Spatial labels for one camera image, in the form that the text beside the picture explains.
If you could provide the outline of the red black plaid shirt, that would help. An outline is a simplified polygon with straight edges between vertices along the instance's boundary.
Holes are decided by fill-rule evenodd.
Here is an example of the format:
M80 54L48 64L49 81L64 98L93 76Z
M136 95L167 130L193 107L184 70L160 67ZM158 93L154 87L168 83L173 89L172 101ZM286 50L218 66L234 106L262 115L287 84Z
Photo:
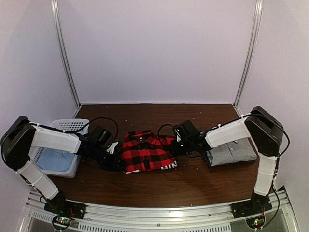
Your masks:
M121 160L126 174L177 168L171 153L173 136L158 136L152 130L131 131L125 135Z

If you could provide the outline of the grey button shirt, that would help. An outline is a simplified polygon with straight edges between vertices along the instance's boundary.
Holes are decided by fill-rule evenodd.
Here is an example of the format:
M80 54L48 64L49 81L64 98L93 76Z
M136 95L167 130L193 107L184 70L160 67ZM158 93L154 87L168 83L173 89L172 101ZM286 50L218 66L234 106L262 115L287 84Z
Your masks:
M209 150L213 156L212 167L235 163L255 162L257 154L248 139L229 142Z

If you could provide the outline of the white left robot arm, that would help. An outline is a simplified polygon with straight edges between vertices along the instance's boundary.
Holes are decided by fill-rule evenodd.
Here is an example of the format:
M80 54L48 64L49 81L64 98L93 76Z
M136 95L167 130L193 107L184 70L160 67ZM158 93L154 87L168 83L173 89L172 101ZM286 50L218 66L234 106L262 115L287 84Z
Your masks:
M0 141L4 163L24 178L60 215L70 207L49 178L73 177L81 157L95 160L101 169L119 168L122 143L101 126L91 131L87 119L60 119L50 126L20 116Z

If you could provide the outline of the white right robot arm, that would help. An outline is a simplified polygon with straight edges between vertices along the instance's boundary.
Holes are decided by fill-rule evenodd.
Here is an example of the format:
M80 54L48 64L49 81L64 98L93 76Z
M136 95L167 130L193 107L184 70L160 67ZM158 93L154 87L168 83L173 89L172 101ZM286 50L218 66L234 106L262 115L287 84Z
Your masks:
M198 152L209 167L259 161L254 186L256 196L248 201L248 210L258 213L266 205L277 174L283 125L261 106L230 122L199 131L190 120L173 126L175 156Z

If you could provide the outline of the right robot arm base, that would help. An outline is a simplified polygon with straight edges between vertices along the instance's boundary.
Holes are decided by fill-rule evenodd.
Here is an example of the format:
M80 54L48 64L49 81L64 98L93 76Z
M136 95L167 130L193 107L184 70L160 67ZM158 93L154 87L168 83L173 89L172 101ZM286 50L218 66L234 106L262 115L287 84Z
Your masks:
M269 193L262 196L253 191L249 200L231 204L234 219L243 217L250 229L262 229L267 222L266 211L273 208Z

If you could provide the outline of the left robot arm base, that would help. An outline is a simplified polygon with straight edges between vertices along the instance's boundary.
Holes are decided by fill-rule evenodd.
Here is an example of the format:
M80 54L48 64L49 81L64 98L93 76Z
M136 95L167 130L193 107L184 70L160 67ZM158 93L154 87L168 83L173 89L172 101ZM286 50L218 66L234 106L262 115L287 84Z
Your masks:
M57 231L68 229L77 219L84 219L86 205L68 201L63 192L58 193L53 199L41 196L45 200L44 210L54 213L52 226Z

